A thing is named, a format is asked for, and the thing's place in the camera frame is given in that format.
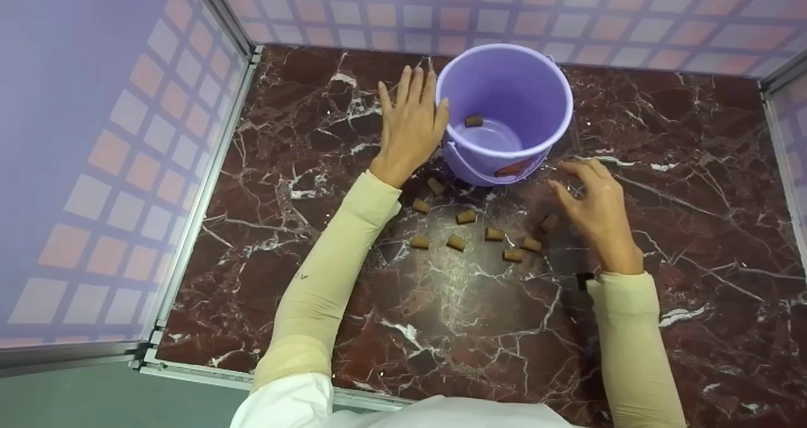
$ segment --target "bucket handle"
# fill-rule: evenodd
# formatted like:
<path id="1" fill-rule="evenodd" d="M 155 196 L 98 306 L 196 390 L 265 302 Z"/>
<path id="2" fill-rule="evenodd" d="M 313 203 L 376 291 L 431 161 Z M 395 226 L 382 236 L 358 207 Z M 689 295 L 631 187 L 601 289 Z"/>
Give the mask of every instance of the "bucket handle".
<path id="1" fill-rule="evenodd" d="M 462 164 L 464 164 L 468 168 L 468 170 L 470 170 L 470 172 L 473 173 L 473 175 L 475 175 L 477 178 L 480 178 L 487 183 L 491 183 L 494 185 L 516 183 L 521 179 L 523 179 L 525 177 L 524 175 L 529 175 L 530 173 L 532 173 L 533 170 L 535 170 L 541 164 L 541 159 L 536 159 L 536 161 L 530 164 L 530 166 L 522 170 L 520 175 L 504 176 L 504 178 L 494 178 L 491 176 L 483 175 L 481 172 L 478 172 L 470 163 L 468 163 L 468 161 L 464 157 L 462 157 L 462 154 L 459 153 L 459 149 L 456 148 L 455 142 L 449 141 L 448 147 L 450 149 L 450 152 L 453 152 L 456 158 L 458 158 L 459 161 L 461 161 Z"/>

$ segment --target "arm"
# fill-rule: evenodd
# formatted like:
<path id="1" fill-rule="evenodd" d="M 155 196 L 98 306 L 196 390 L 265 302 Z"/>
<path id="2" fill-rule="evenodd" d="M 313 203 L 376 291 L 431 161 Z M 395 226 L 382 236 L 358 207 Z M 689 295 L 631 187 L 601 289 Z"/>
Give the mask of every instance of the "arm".
<path id="1" fill-rule="evenodd" d="M 291 374 L 331 375 L 335 336 L 361 264 L 400 210 L 400 193 L 369 171 L 359 176 L 283 294 L 253 391 Z"/>
<path id="2" fill-rule="evenodd" d="M 345 197 L 280 300 L 268 351 L 255 369 L 252 392 L 292 374 L 331 376 L 335 336 L 369 248 L 400 210 L 400 186 L 426 163 L 448 124 L 448 102 L 434 111 L 436 75 L 403 70 L 393 107 L 383 107 L 381 151 Z"/>
<path id="3" fill-rule="evenodd" d="M 588 281 L 600 328 L 603 382 L 617 428 L 685 427 L 681 401 L 658 330 L 658 295 L 630 234 L 622 186 L 599 161 L 562 163 L 586 187 L 573 198 L 556 181 L 568 216 L 596 249 L 603 272 Z"/>
<path id="4" fill-rule="evenodd" d="M 588 282 L 588 292 L 600 328 L 603 382 L 615 425 L 686 426 L 658 330 L 653 277 L 603 272 Z"/>

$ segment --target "hand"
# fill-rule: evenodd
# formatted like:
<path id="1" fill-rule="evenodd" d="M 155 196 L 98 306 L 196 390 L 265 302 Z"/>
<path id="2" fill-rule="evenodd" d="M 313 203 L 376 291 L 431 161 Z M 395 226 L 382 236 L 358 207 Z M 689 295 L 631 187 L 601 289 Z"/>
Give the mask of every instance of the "hand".
<path id="1" fill-rule="evenodd" d="M 643 273 L 643 254 L 630 234 L 625 195 L 608 168 L 593 158 L 565 161 L 560 167 L 583 181 L 586 197 L 574 199 L 561 183 L 550 180 L 549 184 L 571 221 L 599 253 L 603 270 Z"/>
<path id="2" fill-rule="evenodd" d="M 404 67 L 394 107 L 386 86 L 378 82 L 384 126 L 381 152 L 369 164 L 369 172 L 382 182 L 400 188 L 440 144 L 449 123 L 449 100 L 441 101 L 435 115 L 436 78 L 434 71 L 429 71 L 424 87 L 423 69 L 415 69 L 413 78 L 412 68 Z"/>

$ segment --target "beige arm sleeve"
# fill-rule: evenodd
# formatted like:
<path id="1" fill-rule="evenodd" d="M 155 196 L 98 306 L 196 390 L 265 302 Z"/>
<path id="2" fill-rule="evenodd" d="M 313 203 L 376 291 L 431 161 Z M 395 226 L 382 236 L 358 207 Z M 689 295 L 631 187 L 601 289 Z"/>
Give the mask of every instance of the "beige arm sleeve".
<path id="1" fill-rule="evenodd" d="M 685 427 L 649 273 L 588 281 L 600 328 L 603 382 L 617 428 Z"/>
<path id="2" fill-rule="evenodd" d="M 280 300 L 252 391 L 291 374 L 331 376 L 331 354 L 361 264 L 401 208 L 400 190 L 369 171 L 359 176 Z"/>

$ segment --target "bucket rim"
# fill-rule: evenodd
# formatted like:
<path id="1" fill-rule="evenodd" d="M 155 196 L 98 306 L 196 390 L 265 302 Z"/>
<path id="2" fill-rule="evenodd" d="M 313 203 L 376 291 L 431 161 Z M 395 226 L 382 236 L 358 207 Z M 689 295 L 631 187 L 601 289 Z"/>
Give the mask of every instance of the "bucket rim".
<path id="1" fill-rule="evenodd" d="M 434 101 L 435 104 L 439 104 L 442 100 L 441 92 L 443 81 L 446 81 L 446 78 L 442 77 L 442 75 L 447 72 L 451 67 L 456 64 L 458 61 L 462 60 L 464 57 L 468 57 L 468 55 L 478 54 L 478 52 L 483 52 L 486 50 L 492 49 L 508 49 L 508 50 L 515 50 L 518 52 L 522 52 L 523 54 L 532 55 L 532 57 L 536 57 L 542 63 L 547 64 L 552 72 L 557 76 L 557 78 L 561 81 L 561 85 L 563 88 L 563 94 L 565 98 L 567 98 L 566 104 L 566 111 L 563 114 L 563 121 L 560 127 L 557 128 L 557 131 L 552 134 L 551 137 L 544 140 L 543 143 L 537 144 L 537 146 L 530 147 L 529 149 L 522 149 L 517 152 L 512 153 L 504 153 L 501 151 L 493 151 L 490 149 L 485 149 L 484 147 L 478 146 L 478 144 L 474 144 L 465 138 L 463 138 L 458 132 L 453 130 L 451 124 L 447 126 L 446 132 L 448 132 L 449 136 L 452 140 L 456 141 L 456 143 L 460 144 L 461 147 L 465 149 L 472 150 L 475 153 L 480 153 L 486 157 L 495 157 L 495 158 L 526 158 L 536 155 L 539 152 L 547 150 L 548 147 L 555 144 L 560 138 L 563 136 L 564 133 L 569 128 L 569 124 L 571 123 L 571 114 L 572 110 L 574 109 L 574 96 L 571 94 L 571 87 L 569 86 L 569 80 L 566 78 L 566 75 L 563 74 L 561 69 L 557 67 L 557 64 L 547 57 L 546 55 L 542 54 L 539 51 L 529 49 L 527 47 L 522 47 L 521 45 L 516 45 L 513 43 L 485 43 L 484 45 L 479 45 L 478 47 L 473 47 L 472 49 L 468 49 L 462 54 L 458 55 L 458 57 L 453 58 L 449 63 L 447 63 L 446 67 L 444 67 L 440 72 L 440 77 L 438 77 L 438 85 L 435 89 Z"/>

